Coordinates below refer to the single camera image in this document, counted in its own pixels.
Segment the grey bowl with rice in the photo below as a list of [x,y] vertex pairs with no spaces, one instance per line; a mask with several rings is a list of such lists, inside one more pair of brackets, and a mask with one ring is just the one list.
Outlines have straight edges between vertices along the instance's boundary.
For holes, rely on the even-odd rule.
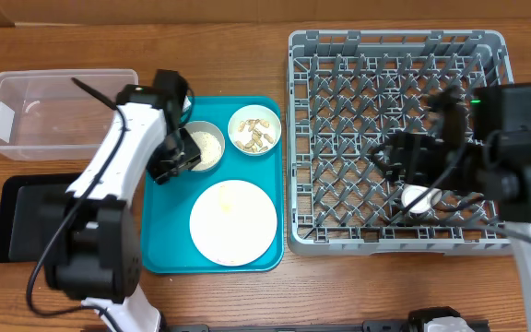
[[184,128],[200,149],[200,162],[192,171],[208,172],[214,169],[225,151],[225,140],[221,131],[206,121],[190,122]]

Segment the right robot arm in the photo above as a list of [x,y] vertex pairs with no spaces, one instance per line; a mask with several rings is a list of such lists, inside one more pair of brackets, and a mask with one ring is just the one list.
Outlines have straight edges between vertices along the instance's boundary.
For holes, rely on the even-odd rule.
[[496,203],[501,227],[467,225],[510,241],[531,330],[531,83],[478,88],[470,101],[450,87],[427,106],[441,117],[436,135],[391,134],[369,159],[387,181],[424,187],[422,198],[435,189],[473,196],[454,212]]

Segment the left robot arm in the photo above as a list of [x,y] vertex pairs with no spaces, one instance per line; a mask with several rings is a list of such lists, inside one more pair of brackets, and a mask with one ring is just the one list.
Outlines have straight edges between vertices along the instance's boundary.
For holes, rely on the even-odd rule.
[[160,69],[152,85],[128,84],[114,99],[82,80],[73,83],[113,112],[110,129],[84,170],[61,196],[46,198],[40,209],[46,244],[27,289],[29,309],[41,317],[63,310],[41,310],[33,301],[36,278],[77,305],[72,314],[92,310],[111,331],[165,331],[164,314],[154,307],[139,281],[142,254],[131,211],[141,176],[165,184],[200,161],[200,149],[185,130],[194,93],[176,71]]

